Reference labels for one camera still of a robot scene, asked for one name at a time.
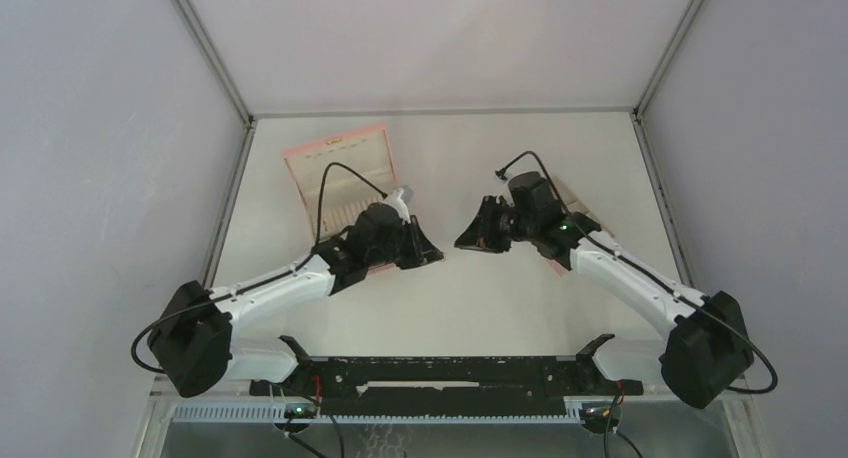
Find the pink jewelry box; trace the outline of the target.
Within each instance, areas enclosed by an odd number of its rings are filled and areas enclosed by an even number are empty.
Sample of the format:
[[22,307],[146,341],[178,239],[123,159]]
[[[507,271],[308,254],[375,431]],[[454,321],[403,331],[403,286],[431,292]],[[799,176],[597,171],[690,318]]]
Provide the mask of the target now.
[[312,239],[351,226],[399,183],[382,124],[299,145],[283,152],[310,221]]

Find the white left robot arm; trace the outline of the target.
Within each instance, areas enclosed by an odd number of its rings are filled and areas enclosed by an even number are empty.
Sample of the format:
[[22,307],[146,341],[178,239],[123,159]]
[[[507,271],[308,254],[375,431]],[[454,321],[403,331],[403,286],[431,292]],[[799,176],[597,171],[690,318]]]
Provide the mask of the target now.
[[275,382],[290,395],[311,385],[311,366],[282,339],[246,339],[253,323],[302,303],[337,294],[384,266],[416,269],[442,261],[443,252],[414,215],[385,203],[370,205],[356,222],[316,243],[300,260],[230,286],[181,285],[161,317],[141,337],[179,396],[196,397],[221,381]]

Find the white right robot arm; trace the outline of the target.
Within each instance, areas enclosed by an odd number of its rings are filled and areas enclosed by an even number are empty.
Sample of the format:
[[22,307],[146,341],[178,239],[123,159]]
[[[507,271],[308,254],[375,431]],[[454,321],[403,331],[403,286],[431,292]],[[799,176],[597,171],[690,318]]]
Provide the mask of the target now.
[[607,340],[578,366],[584,390],[602,394],[618,380],[660,379],[683,403],[703,409],[751,367],[754,347],[734,297],[723,291],[708,296],[662,276],[599,223],[564,206],[538,172],[510,178],[506,189],[506,195],[483,197],[456,248],[505,253],[513,243],[527,242],[543,258],[618,298],[663,340]]

